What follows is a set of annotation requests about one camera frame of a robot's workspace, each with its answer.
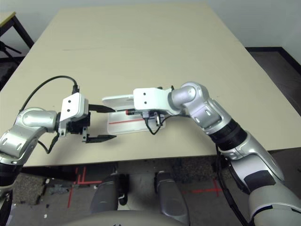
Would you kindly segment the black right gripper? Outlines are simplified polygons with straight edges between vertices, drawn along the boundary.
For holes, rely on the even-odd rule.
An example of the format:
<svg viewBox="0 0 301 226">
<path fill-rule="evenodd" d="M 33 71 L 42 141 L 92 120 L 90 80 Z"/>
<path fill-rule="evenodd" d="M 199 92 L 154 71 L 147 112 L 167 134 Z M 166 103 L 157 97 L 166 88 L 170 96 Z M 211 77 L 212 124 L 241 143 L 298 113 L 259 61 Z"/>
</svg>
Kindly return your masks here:
<svg viewBox="0 0 301 226">
<path fill-rule="evenodd" d="M 143 110 L 141 115 L 148 129 L 160 128 L 164 125 L 165 115 L 159 110 Z"/>
</svg>

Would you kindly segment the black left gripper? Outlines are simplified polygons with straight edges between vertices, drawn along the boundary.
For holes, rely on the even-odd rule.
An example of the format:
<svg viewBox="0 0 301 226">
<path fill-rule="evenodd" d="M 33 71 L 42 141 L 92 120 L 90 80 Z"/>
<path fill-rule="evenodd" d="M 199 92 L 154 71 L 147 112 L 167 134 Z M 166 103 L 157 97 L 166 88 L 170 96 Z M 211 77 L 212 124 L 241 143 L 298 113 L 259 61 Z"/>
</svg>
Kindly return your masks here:
<svg viewBox="0 0 301 226">
<path fill-rule="evenodd" d="M 89 111 L 95 111 L 97 113 L 112 113 L 113 109 L 104 105 L 88 105 Z M 82 136 L 82 141 L 85 143 L 102 143 L 116 138 L 115 135 L 98 135 L 96 137 L 90 137 L 88 134 L 88 127 L 90 126 L 91 113 L 78 121 L 70 121 L 67 123 L 67 132 L 71 134 L 78 134 Z"/>
</svg>

